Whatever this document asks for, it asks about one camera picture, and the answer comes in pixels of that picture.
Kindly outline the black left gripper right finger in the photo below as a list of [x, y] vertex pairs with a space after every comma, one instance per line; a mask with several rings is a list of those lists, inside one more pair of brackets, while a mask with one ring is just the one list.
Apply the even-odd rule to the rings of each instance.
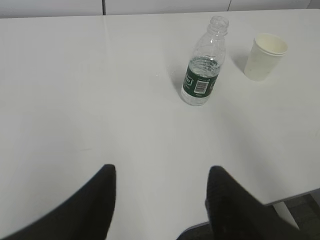
[[210, 168], [205, 208], [208, 221], [182, 232], [180, 240], [308, 240], [247, 192], [223, 167]]

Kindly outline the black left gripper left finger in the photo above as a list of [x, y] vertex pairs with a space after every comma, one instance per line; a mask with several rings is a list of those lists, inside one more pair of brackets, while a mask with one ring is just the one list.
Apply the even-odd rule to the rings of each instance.
[[116, 167], [105, 164], [57, 208], [8, 240], [104, 240], [116, 205]]

